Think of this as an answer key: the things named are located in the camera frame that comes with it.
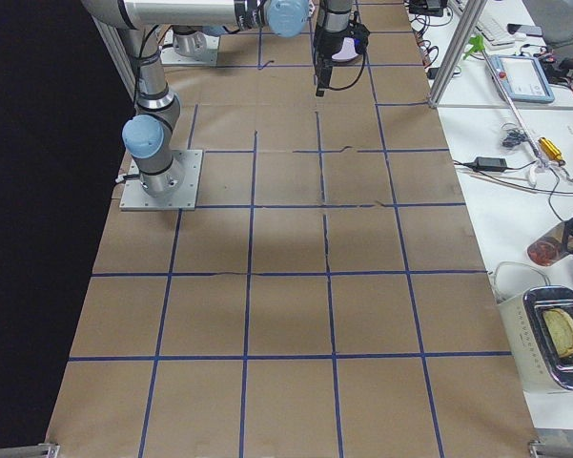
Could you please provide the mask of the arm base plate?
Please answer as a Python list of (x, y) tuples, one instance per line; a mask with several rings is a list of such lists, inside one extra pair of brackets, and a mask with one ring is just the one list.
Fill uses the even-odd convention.
[(215, 67), (220, 38), (202, 31), (169, 30), (160, 47), (164, 67)]
[(202, 150), (172, 150), (170, 169), (157, 176), (141, 174), (132, 162), (132, 179), (124, 181), (119, 208), (123, 211), (193, 211), (196, 207)]

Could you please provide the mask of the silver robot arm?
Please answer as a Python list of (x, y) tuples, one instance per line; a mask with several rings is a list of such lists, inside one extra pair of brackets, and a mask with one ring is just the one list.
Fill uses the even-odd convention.
[(216, 57), (219, 37), (224, 33), (219, 26), (173, 26), (172, 31), (174, 51), (197, 61)]
[[(197, 31), (209, 26), (233, 26), (239, 31), (268, 27), (280, 37), (293, 37), (310, 17), (310, 1), (84, 1), (93, 19), (117, 29), (134, 76), (133, 103), (140, 115), (159, 115), (172, 126), (171, 90), (160, 62), (156, 29), (162, 25)], [(333, 55), (354, 31), (351, 1), (320, 1), (314, 34), (316, 96), (330, 86)]]

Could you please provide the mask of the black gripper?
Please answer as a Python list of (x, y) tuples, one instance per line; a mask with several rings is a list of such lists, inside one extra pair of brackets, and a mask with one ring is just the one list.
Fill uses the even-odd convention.
[(315, 28), (314, 34), (314, 81), (316, 85), (316, 97), (324, 97), (324, 93), (329, 90), (331, 72), (335, 65), (333, 55), (342, 48), (343, 32), (328, 31), (325, 28)]

